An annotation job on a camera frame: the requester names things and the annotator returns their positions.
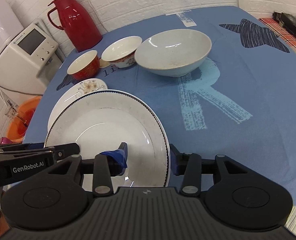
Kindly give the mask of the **large blue-rimmed white plate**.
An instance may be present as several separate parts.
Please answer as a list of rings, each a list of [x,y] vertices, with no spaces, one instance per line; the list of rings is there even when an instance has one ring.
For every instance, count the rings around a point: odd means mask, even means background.
[[[163,187],[170,177],[170,147],[153,110],[119,90],[89,93],[71,103],[55,120],[45,146],[75,142],[82,159],[128,146],[127,169],[112,178],[113,188]]]

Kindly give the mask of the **floral white plate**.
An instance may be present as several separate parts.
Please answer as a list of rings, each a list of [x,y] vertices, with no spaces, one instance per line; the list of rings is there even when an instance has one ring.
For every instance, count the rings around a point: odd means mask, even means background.
[[[59,115],[78,98],[98,90],[107,89],[108,86],[106,83],[103,80],[97,78],[87,79],[72,86],[59,98],[53,107],[47,123],[47,131],[51,129],[53,123],[56,121]]]

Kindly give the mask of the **red bowl white inside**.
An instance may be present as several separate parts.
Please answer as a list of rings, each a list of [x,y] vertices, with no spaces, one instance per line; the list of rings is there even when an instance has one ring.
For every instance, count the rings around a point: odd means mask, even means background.
[[[67,69],[67,74],[76,80],[85,80],[96,76],[100,69],[100,60],[96,50],[90,50],[75,59]]]

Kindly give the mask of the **white bowl red pattern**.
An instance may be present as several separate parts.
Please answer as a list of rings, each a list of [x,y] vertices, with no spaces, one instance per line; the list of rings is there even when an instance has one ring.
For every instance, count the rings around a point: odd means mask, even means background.
[[[119,39],[104,50],[101,58],[117,68],[128,68],[135,64],[134,54],[141,43],[140,36]]]

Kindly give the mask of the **large white bowl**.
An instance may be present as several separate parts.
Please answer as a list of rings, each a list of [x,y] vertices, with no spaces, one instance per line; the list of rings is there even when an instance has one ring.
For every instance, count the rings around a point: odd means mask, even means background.
[[[145,70],[167,77],[181,77],[198,68],[212,48],[211,39],[193,29],[173,29],[145,40],[134,55]]]

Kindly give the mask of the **pink plastic cup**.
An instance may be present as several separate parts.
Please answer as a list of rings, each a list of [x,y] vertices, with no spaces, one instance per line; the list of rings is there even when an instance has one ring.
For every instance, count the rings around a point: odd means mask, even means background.
[[[21,144],[21,143],[22,143],[21,139],[19,139],[19,140],[10,140],[7,137],[0,138],[0,145],[3,145],[3,144]]]

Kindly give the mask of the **orange plastic basin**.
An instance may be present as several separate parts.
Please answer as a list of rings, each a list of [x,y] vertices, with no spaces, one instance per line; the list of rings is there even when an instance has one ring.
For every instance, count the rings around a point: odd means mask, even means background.
[[[15,143],[23,142],[27,128],[40,100],[41,96],[35,96],[19,105],[15,117],[8,126],[6,138]]]

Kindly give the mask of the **blue patterned tablecloth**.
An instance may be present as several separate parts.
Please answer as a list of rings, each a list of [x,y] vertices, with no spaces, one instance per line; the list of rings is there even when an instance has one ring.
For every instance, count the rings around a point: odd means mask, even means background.
[[[128,36],[143,41],[173,29],[206,34],[212,48],[204,62],[181,77],[153,74],[137,63],[100,70],[108,90],[132,94],[159,118],[169,144],[185,153],[224,154],[285,187],[296,204],[296,54],[273,31],[236,7],[194,9],[187,28],[175,15],[157,16],[104,35],[102,53]],[[59,98],[73,86],[66,71],[71,52],[33,116],[26,142],[43,142]]]

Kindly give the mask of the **white countertop appliance with screen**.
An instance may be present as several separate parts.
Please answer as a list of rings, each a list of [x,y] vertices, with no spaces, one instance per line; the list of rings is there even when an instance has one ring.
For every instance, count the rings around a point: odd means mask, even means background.
[[[0,89],[17,105],[42,96],[62,65],[58,43],[35,23],[0,54]]]

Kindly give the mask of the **red thermos jug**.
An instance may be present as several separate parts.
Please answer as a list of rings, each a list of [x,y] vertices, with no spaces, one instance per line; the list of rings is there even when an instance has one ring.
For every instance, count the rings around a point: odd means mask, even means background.
[[[77,51],[93,48],[102,40],[93,19],[77,0],[53,0],[51,4],[55,7],[47,13],[47,18],[55,28],[65,31]],[[60,25],[50,17],[54,11],[58,13]]]

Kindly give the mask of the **plaid orange cloth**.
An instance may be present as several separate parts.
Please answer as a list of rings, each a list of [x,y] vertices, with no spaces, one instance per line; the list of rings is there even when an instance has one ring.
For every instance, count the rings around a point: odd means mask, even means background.
[[[296,53],[296,37],[294,35],[281,27],[273,18],[260,18],[259,20],[273,30]]]

